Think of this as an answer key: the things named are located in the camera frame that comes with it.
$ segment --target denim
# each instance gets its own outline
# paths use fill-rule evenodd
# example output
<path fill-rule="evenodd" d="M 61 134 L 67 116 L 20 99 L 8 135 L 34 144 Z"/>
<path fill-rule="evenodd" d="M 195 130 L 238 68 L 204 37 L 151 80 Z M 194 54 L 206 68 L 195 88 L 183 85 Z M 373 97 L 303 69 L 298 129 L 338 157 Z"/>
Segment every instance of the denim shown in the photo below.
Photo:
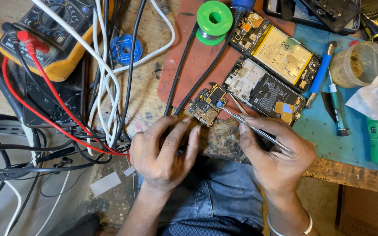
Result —
<path fill-rule="evenodd" d="M 138 177 L 139 191 L 144 178 L 140 174 Z M 263 197 L 251 165 L 198 156 L 163 208 L 159 226 L 227 216 L 261 229 L 262 205 Z"/>

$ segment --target clear plastic cup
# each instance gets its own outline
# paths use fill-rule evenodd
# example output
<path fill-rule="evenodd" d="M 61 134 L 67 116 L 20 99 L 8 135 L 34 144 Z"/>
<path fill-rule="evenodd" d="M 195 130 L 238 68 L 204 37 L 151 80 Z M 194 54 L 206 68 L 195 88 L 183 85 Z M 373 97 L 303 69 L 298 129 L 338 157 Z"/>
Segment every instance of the clear plastic cup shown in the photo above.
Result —
<path fill-rule="evenodd" d="M 361 42 L 335 54 L 329 69 L 333 82 L 342 88 L 369 85 L 378 75 L 378 44 Z"/>

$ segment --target red mat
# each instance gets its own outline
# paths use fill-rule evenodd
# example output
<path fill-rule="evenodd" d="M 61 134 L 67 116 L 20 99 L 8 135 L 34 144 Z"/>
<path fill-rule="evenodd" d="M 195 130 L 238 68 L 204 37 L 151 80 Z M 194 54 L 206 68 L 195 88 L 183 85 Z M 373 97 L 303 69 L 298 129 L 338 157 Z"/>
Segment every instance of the red mat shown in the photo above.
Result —
<path fill-rule="evenodd" d="M 171 86 L 176 75 L 177 67 L 180 63 L 180 59 L 186 47 L 186 43 L 195 24 L 196 13 L 203 2 L 204 0 L 181 1 L 176 23 L 174 26 L 174 30 L 176 32 L 176 40 L 167 52 L 163 71 L 161 73 L 160 83 L 157 88 L 157 95 L 165 103 L 167 103 Z M 228 6 L 231 4 L 231 0 L 221 0 L 220 2 L 223 2 Z M 255 10 L 261 15 L 264 15 L 272 23 L 278 25 L 279 28 L 285 31 L 288 35 L 292 36 L 294 33 L 294 23 L 266 16 L 265 14 L 263 14 L 262 5 L 262 0 L 256 1 Z M 217 57 L 218 52 L 220 51 L 222 46 L 223 42 L 216 46 L 208 46 L 201 43 L 197 38 L 194 39 L 187 55 L 186 62 L 184 63 L 178 85 L 176 87 L 176 92 L 172 103 L 173 106 L 177 107 L 180 105 L 181 101 L 184 99 L 193 85 L 199 80 L 202 74 L 211 65 L 215 57 Z M 221 86 L 231 68 L 234 66 L 234 63 L 236 63 L 237 59 L 240 56 L 242 55 L 238 51 L 228 46 L 221 59 L 218 61 L 217 65 L 210 72 L 209 76 L 203 81 L 197 91 L 192 94 L 191 99 L 194 100 L 202 89 L 210 89 L 211 86 L 208 84 L 209 82 L 215 82 L 219 86 Z M 236 114 L 240 113 L 240 110 L 238 109 L 233 99 L 229 95 L 226 95 L 226 98 L 230 101 L 226 105 L 226 108 Z M 256 112 L 254 112 L 250 108 L 247 108 L 245 105 L 243 105 L 243 107 L 247 111 L 247 113 L 257 115 Z M 187 104 L 184 106 L 184 109 L 189 109 Z M 227 112 L 221 112 L 220 115 L 218 115 L 218 118 L 228 119 L 230 118 L 230 115 Z"/>

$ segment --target fingernail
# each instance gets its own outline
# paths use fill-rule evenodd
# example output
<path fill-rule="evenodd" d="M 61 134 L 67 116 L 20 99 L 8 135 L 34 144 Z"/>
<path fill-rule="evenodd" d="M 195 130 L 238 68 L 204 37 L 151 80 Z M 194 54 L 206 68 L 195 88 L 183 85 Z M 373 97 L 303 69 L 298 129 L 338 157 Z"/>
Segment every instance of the fingernail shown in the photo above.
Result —
<path fill-rule="evenodd" d="M 239 125 L 239 131 L 240 131 L 240 134 L 242 134 L 242 133 L 244 133 L 244 132 L 246 131 L 246 126 L 244 126 L 243 123 L 241 123 L 241 124 Z"/>

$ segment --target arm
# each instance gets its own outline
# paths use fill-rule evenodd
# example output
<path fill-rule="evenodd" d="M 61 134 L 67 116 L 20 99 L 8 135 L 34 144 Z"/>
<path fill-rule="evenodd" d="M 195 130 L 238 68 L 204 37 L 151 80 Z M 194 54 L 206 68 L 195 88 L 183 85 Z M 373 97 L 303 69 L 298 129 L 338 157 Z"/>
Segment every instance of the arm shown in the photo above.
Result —
<path fill-rule="evenodd" d="M 199 151 L 200 126 L 195 126 L 186 151 L 176 155 L 190 118 L 177 123 L 160 145 L 161 135 L 177 122 L 177 115 L 163 116 L 146 132 L 136 133 L 131 143 L 131 163 L 144 177 L 141 190 L 118 236 L 155 235 L 160 212 L 174 188 L 187 176 Z"/>
<path fill-rule="evenodd" d="M 291 150 L 291 154 L 276 147 L 270 152 L 263 151 L 255 141 L 254 132 L 240 124 L 240 146 L 265 190 L 270 224 L 283 235 L 303 235 L 309 226 L 309 216 L 295 194 L 295 186 L 316 158 L 314 145 L 279 119 L 243 117 L 246 124 L 275 135 L 281 144 Z M 312 229 L 308 235 L 319 234 Z"/>

